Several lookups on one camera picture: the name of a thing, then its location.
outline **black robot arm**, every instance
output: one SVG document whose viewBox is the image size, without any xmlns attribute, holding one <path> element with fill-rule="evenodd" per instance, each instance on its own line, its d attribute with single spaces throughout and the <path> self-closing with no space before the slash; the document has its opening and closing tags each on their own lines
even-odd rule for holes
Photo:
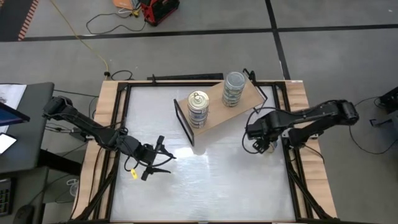
<svg viewBox="0 0 398 224">
<path fill-rule="evenodd" d="M 346 100 L 330 100 L 313 108 L 288 112 L 275 110 L 247 126 L 249 139 L 256 139 L 253 148 L 265 152 L 269 144 L 278 139 L 285 130 L 292 147 L 303 146 L 310 136 L 321 135 L 334 125 L 354 125 L 359 119 L 352 103 Z M 291 128 L 294 124 L 313 121 L 304 128 Z"/>
<path fill-rule="evenodd" d="M 150 144 L 141 144 L 136 138 L 127 135 L 127 129 L 114 129 L 115 124 L 102 126 L 83 115 L 73 107 L 72 101 L 64 96 L 53 97 L 45 105 L 43 116 L 47 119 L 68 121 L 93 136 L 102 148 L 110 151 L 120 151 L 127 156 L 133 157 L 140 165 L 147 167 L 141 177 L 142 180 L 146 180 L 147 176 L 154 172 L 169 172 L 154 168 L 159 166 L 153 165 L 157 154 L 169 157 L 162 164 L 175 159 L 173 154 L 166 151 L 163 145 L 163 136 L 159 136 L 155 148 Z"/>
</svg>

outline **monitor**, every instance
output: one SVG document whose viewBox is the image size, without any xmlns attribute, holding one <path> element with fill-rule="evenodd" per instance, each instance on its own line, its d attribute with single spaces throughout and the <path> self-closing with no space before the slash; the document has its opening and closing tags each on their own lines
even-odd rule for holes
<svg viewBox="0 0 398 224">
<path fill-rule="evenodd" d="M 23 122 L 28 122 L 29 120 L 30 117 L 24 115 L 17 110 L 12 109 L 4 103 L 0 103 L 0 126 L 19 124 Z"/>
</svg>

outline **yellow tag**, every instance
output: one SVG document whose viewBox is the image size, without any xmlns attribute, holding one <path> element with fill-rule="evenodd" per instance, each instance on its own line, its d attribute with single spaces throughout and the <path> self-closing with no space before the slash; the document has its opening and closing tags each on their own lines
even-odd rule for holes
<svg viewBox="0 0 398 224">
<path fill-rule="evenodd" d="M 131 172 L 132 178 L 133 178 L 134 180 L 138 178 L 138 175 L 137 175 L 135 169 L 132 169 L 130 172 Z"/>
</svg>

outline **wooden tray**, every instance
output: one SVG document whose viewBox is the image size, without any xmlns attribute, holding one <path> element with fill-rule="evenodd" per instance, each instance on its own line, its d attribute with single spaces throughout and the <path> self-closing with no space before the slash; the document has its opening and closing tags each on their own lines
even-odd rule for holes
<svg viewBox="0 0 398 224">
<path fill-rule="evenodd" d="M 247 111 L 251 108 L 260 105 L 264 102 L 264 98 L 260 95 L 257 88 L 248 80 L 244 86 L 241 99 L 235 107 L 227 107 L 222 102 L 224 91 L 224 81 L 212 86 L 205 91 L 209 96 L 209 112 L 207 121 L 202 128 L 194 128 L 188 122 L 188 100 L 180 100 L 177 102 L 174 99 L 174 107 L 178 120 L 180 121 L 185 133 L 187 134 L 192 146 L 194 145 L 194 138 L 207 130 Z"/>
</svg>

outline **tin can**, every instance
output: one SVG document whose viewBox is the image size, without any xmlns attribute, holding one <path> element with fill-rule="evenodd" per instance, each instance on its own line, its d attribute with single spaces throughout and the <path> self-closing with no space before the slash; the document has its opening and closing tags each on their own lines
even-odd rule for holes
<svg viewBox="0 0 398 224">
<path fill-rule="evenodd" d="M 246 79 L 242 73 L 229 73 L 224 82 L 223 104 L 228 107 L 238 105 L 245 84 Z"/>
<path fill-rule="evenodd" d="M 188 119 L 192 127 L 204 127 L 209 112 L 209 97 L 205 92 L 194 91 L 188 96 Z"/>
</svg>

